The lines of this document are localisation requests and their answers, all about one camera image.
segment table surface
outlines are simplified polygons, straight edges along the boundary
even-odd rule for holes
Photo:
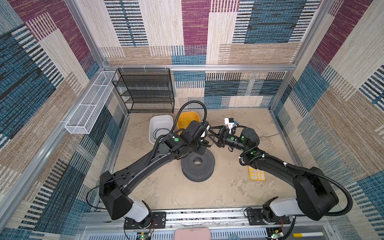
[[[204,111],[195,111],[202,119]],[[175,118],[176,114],[175,110],[170,115]],[[129,166],[153,148],[148,139],[149,121],[156,115],[161,114],[131,114],[115,171]],[[240,125],[253,128],[260,137],[276,134],[261,137],[259,148],[286,162],[293,162],[267,109],[208,110],[207,121],[211,126],[224,125],[224,118],[234,118]],[[230,152],[227,147],[214,145],[210,151],[215,156],[215,170],[208,180],[188,180],[181,171],[180,161],[173,160],[144,179],[131,196],[144,200],[152,209],[262,205],[275,196],[295,196],[295,190],[288,183],[269,173],[265,173],[265,181],[251,180],[248,167],[238,162],[239,150]]]

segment robotic arm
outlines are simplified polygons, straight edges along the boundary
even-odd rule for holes
[[[186,129],[174,132],[181,111],[190,103],[203,106],[203,120],[192,121]],[[250,165],[255,169],[269,172],[295,188],[296,198],[276,197],[263,205],[265,221],[275,222],[278,217],[287,214],[306,215],[313,220],[319,220],[324,215],[346,214],[352,208],[352,198],[348,191],[339,183],[324,176],[320,169],[316,167],[307,169],[283,162],[258,148],[260,140],[252,128],[237,124],[231,129],[226,126],[210,127],[206,116],[207,109],[202,102],[187,102],[180,108],[171,132],[158,137],[152,151],[120,171],[113,174],[107,171],[100,176],[99,195],[112,220],[127,217],[139,223],[140,227],[147,227],[152,220],[151,209],[144,201],[138,202],[129,194],[142,180],[164,164],[191,152],[204,155],[206,148],[210,147],[208,141],[204,139],[208,132],[209,138],[218,147],[228,146],[230,151],[235,148],[243,151],[239,157],[241,165]],[[237,127],[243,128],[240,137],[234,135]],[[347,196],[347,207],[342,211],[329,212],[339,202],[330,183],[340,188]]]

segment spool center hole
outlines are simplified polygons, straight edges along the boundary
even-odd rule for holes
[[[199,166],[203,163],[203,160],[199,157],[195,157],[195,159],[193,160],[193,164]]]

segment white wire basket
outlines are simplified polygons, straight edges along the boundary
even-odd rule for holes
[[[114,71],[103,71],[65,124],[70,134],[89,134],[113,89]]]

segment perforated gray disc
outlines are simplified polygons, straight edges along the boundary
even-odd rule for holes
[[[208,149],[205,150],[203,156],[197,153],[191,153],[187,157],[181,159],[181,169],[184,176],[193,182],[203,182],[207,180],[215,168],[215,157]]]

